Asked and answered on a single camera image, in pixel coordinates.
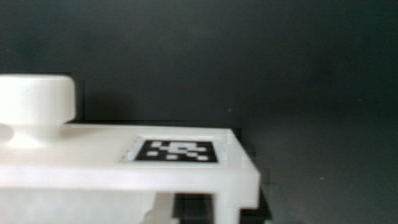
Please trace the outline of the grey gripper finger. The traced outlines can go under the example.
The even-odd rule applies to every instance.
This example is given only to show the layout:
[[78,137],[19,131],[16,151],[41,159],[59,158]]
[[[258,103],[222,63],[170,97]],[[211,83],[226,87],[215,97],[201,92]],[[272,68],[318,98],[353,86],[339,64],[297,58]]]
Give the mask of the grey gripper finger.
[[174,197],[172,217],[179,224],[213,224],[213,197],[181,193]]

